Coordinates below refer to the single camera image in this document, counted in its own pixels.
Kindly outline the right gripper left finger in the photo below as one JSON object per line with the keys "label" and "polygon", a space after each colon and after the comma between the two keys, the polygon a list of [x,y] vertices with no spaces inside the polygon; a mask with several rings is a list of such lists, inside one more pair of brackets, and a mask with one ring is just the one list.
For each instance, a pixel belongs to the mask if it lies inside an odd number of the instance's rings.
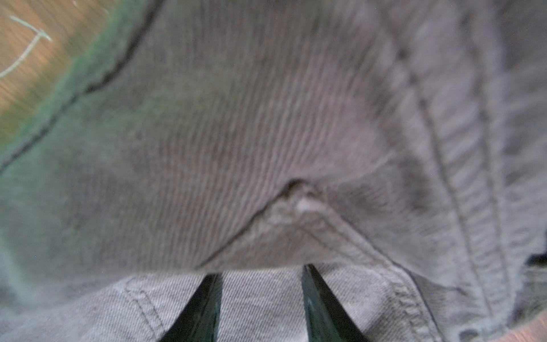
{"label": "right gripper left finger", "polygon": [[215,342],[219,332],[223,276],[208,274],[161,342]]}

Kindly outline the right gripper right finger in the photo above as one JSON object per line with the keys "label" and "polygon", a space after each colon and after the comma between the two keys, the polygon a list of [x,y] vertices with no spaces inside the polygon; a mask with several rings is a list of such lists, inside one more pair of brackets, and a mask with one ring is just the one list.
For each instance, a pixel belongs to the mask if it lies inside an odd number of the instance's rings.
{"label": "right gripper right finger", "polygon": [[301,286],[309,341],[368,341],[312,264],[303,266]]}

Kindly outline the brown trousers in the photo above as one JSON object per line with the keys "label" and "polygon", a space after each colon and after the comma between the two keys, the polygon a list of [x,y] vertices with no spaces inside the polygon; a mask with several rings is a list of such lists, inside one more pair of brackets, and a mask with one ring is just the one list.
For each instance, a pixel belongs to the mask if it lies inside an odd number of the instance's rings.
{"label": "brown trousers", "polygon": [[1,153],[1,340],[368,341],[546,310],[545,1],[121,1]]}

